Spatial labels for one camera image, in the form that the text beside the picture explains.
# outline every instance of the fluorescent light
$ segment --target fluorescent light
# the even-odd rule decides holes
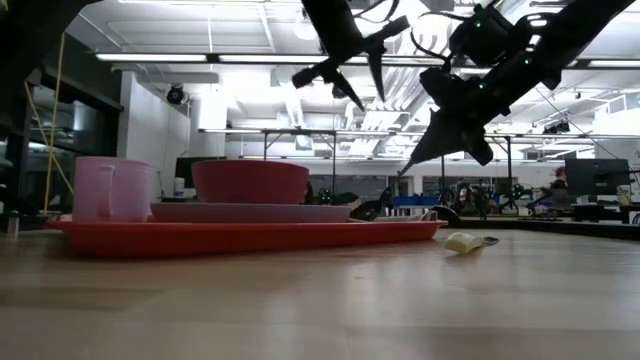
[[[100,61],[113,62],[207,62],[204,54],[97,54]]]
[[[371,135],[371,136],[389,136],[392,133],[389,131],[350,131],[350,130],[338,130],[338,135]]]
[[[200,129],[199,131],[218,134],[262,134],[262,131],[257,129]]]
[[[241,1],[229,1],[229,0],[118,0],[123,4],[144,4],[144,5],[254,5],[259,3],[266,3],[265,0],[241,0]]]
[[[483,68],[459,68],[458,72],[465,75],[486,75],[491,69]]]
[[[225,63],[296,63],[317,64],[326,59],[322,55],[220,55],[220,61]]]
[[[382,65],[393,66],[441,66],[442,60],[430,57],[388,55],[382,57]]]
[[[529,21],[529,24],[531,24],[531,26],[533,27],[543,27],[543,26],[547,26],[548,21],[547,20],[531,20]]]
[[[634,68],[640,67],[640,60],[593,60],[589,67]]]

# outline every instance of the window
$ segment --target window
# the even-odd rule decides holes
[[[77,155],[59,148],[54,148],[54,154],[64,175],[72,183]],[[48,148],[45,145],[30,142],[23,183],[25,201],[41,210],[44,209],[48,166]],[[48,201],[48,209],[51,211],[71,212],[73,197],[55,164],[52,164],[51,168],[51,189]]]
[[[331,190],[331,175],[311,175],[309,181],[316,195],[322,188]],[[336,175],[336,194],[352,192],[358,195],[362,202],[378,200],[386,187],[385,176]]]
[[[42,130],[51,137],[55,92],[44,86],[33,89],[33,101],[38,110]],[[117,141],[115,119],[80,101],[61,96],[58,99],[58,114],[54,134],[54,145],[70,151],[92,155],[115,155]],[[31,119],[31,140],[44,143],[36,117]]]

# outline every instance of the ceiling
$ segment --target ceiling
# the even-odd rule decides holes
[[[136,3],[135,0],[121,1],[104,0],[87,6],[69,26],[68,33],[96,52],[103,53],[319,53],[313,28],[302,21],[302,7],[297,0],[270,0],[262,3],[221,0],[213,6],[168,5],[169,1],[163,0],[147,1],[145,4]],[[414,18],[428,10],[421,0],[401,0],[400,3],[398,13],[409,14]],[[509,5],[505,5],[508,9],[505,15],[511,21],[526,13],[549,10],[530,7],[528,0],[505,0],[504,3]],[[384,6],[380,7],[381,13],[385,12]],[[465,14],[470,9],[469,6],[458,6],[456,12]],[[640,4],[634,4],[615,19],[583,55],[597,58],[640,57],[639,12]],[[425,39],[430,39],[430,45],[434,48],[444,48],[449,20],[428,18],[428,21],[416,24],[418,35],[422,34]],[[358,25],[362,27],[363,33],[376,29],[364,22]],[[407,33],[386,43],[389,54],[416,54],[413,45],[407,41]],[[217,86],[224,90],[229,99],[228,117],[232,122],[258,119],[272,121],[278,113],[291,114],[290,110],[295,106],[300,106],[304,114],[344,116],[348,110],[349,101],[333,99],[330,86],[314,84],[300,89],[294,96],[277,89],[274,78],[278,77],[273,75],[275,66],[145,65],[134,69],[143,75],[141,78],[146,77],[149,81],[152,79],[153,85],[159,90],[166,89],[168,83],[176,82],[181,76],[187,79],[191,75],[188,79],[193,79],[193,75],[197,75],[202,79],[209,79],[212,73],[217,74]],[[410,131],[422,131],[428,124],[428,98],[417,80],[420,71],[387,68],[385,89],[388,101],[382,104],[379,99],[375,99],[375,88],[366,67],[343,68],[356,92],[368,103],[368,109],[384,108],[408,112],[410,116],[403,118],[401,126],[410,127]],[[185,88],[197,97],[199,92],[208,91],[211,86],[207,80],[203,80],[200,84],[186,84]],[[606,104],[607,100],[618,97],[620,90],[636,88],[640,90],[638,71],[565,71],[558,89],[553,92],[543,87],[538,88],[540,92],[533,90],[512,107],[510,116],[495,119],[489,129],[505,132],[514,132],[514,129],[522,132],[532,130],[533,123],[553,119],[556,109],[570,114],[586,126],[593,119],[596,108]],[[356,111],[354,116],[361,122],[365,114]],[[331,116],[328,116],[327,126],[331,127],[333,124]]]

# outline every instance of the yellow sponge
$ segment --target yellow sponge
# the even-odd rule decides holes
[[[461,232],[451,234],[447,241],[444,242],[445,249],[455,251],[463,255],[467,255],[484,246],[485,240],[483,238]]]

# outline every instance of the black cable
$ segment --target black cable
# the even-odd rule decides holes
[[[583,131],[580,127],[578,127],[573,121],[571,121],[569,119],[568,116],[566,116],[565,114],[562,113],[562,111],[560,111],[555,105],[553,105],[553,103],[546,97],[544,96],[544,94],[542,93],[542,91],[540,91],[538,88],[536,88],[536,91],[538,92],[538,94],[540,94],[540,96],[542,96],[542,98],[558,113],[560,114],[560,116],[562,116],[562,118],[568,122],[569,124],[573,125],[573,127],[575,127],[576,129],[578,129],[578,131],[580,131],[582,133],[582,135],[584,135],[587,139],[591,140],[591,142],[593,142],[596,146],[598,146],[600,149],[604,150],[607,154],[611,155],[614,159],[616,160],[621,160],[619,157],[617,157],[614,153],[612,153],[611,151],[609,151],[607,148],[605,148],[604,146],[602,146],[602,144],[600,144],[599,142],[595,141],[595,139],[593,139],[591,136],[589,136],[589,134],[587,134],[585,131]],[[635,171],[634,168],[632,168],[631,166],[629,166],[629,170],[630,171]],[[632,173],[633,177],[636,179],[636,184],[638,184],[638,186],[640,186],[640,182],[638,181],[638,174],[636,173]]]
[[[464,17],[464,16],[459,16],[459,15],[454,15],[454,14],[450,14],[450,13],[446,13],[446,12],[442,12],[442,11],[427,11],[426,13],[418,16],[416,18],[416,23],[418,20],[420,20],[421,18],[428,16],[428,15],[439,15],[439,16],[445,16],[448,17],[450,19],[453,20],[458,20],[458,21],[465,21],[468,18]],[[453,57],[455,56],[455,54],[450,54],[449,56],[444,56],[442,54],[438,54],[434,51],[431,50],[427,50],[425,49],[422,45],[420,45],[420,43],[416,40],[416,36],[414,34],[414,29],[415,25],[411,27],[411,31],[409,32],[409,36],[411,38],[411,42],[413,43],[413,45],[416,47],[416,49],[418,49],[419,51],[429,55],[429,56],[433,56],[435,58],[441,59],[445,62],[444,66],[445,67],[451,67],[451,60],[453,59]]]
[[[371,19],[367,19],[365,17],[362,17],[362,15],[364,15],[364,14],[368,13],[369,11],[372,11],[373,9],[375,9],[378,6],[382,5],[382,3],[384,3],[385,1],[387,1],[387,0],[380,0],[377,3],[369,6],[368,8],[362,10],[361,12],[355,14],[353,16],[354,19],[362,19],[362,20],[370,22],[372,24],[382,24],[382,23],[385,23],[385,22],[389,21],[389,19],[391,19],[393,14],[395,14],[396,10],[398,9],[398,5],[400,4],[400,0],[393,0],[393,3],[391,3],[391,8],[389,9],[389,12],[384,17],[384,19],[382,19],[381,21],[375,21],[375,20],[371,20]]]

